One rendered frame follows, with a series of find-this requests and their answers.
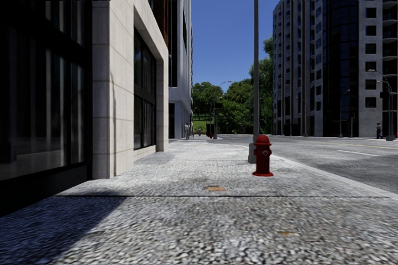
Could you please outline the white concrete building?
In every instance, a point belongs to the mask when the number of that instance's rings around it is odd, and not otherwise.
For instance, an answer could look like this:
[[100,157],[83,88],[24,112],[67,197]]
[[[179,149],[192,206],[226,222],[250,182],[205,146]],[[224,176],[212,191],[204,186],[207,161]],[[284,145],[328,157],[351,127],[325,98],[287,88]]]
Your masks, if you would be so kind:
[[169,53],[169,138],[186,136],[192,117],[191,0],[148,0]]

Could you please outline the traffic light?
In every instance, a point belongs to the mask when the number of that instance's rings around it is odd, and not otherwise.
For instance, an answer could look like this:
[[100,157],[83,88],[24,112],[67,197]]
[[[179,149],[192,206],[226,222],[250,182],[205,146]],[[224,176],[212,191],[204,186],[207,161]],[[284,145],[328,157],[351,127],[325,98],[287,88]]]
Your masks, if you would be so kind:
[[214,92],[214,133],[213,139],[218,139],[218,108],[217,108],[217,91]]
[[386,136],[386,141],[394,141],[395,140],[395,134],[392,131],[392,88],[390,86],[389,81],[387,80],[387,78],[385,77],[385,75],[376,70],[376,69],[368,69],[369,72],[377,72],[382,76],[382,82],[386,83],[388,86],[388,135]]

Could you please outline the grey pole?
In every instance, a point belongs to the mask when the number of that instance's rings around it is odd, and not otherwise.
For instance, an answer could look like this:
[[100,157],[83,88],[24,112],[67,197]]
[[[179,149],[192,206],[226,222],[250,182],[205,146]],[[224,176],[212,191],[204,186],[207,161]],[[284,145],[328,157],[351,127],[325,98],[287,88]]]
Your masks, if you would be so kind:
[[256,163],[254,155],[255,145],[259,135],[259,0],[254,0],[254,63],[253,63],[253,87],[254,87],[254,127],[253,140],[249,144],[248,162]]

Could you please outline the trees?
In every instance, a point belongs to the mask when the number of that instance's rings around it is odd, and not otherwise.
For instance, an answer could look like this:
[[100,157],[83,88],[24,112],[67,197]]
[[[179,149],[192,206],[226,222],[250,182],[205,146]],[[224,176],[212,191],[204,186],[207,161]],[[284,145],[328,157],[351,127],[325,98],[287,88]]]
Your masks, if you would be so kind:
[[[267,56],[259,60],[259,131],[270,134],[273,129],[273,38],[263,41]],[[214,99],[223,104],[218,111],[218,132],[221,134],[252,134],[254,121],[253,68],[250,78],[233,82],[224,92],[209,82],[192,87],[192,110],[195,116],[213,115]]]

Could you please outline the grey concrete tower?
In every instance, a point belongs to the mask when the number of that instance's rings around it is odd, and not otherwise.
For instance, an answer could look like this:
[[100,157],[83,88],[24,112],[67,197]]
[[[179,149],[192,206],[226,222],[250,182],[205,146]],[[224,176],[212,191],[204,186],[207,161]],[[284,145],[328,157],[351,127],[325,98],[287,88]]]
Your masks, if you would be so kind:
[[273,11],[274,133],[398,137],[398,0],[280,0]]

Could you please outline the pale stone building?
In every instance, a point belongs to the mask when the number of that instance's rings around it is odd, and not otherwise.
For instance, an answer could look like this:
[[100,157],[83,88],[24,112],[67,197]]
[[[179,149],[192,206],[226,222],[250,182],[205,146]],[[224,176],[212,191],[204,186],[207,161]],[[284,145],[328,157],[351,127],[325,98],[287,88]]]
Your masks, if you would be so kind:
[[167,148],[167,5],[0,0],[0,218]]

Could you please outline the grey street lamp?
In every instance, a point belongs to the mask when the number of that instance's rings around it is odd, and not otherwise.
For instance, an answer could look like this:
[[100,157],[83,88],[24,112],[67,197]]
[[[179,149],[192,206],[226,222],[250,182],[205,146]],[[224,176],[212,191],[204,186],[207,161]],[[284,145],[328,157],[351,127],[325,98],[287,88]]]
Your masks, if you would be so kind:
[[346,90],[345,92],[343,92],[339,95],[339,134],[338,134],[339,138],[343,137],[343,134],[342,134],[342,98],[348,92],[350,92],[350,89]]

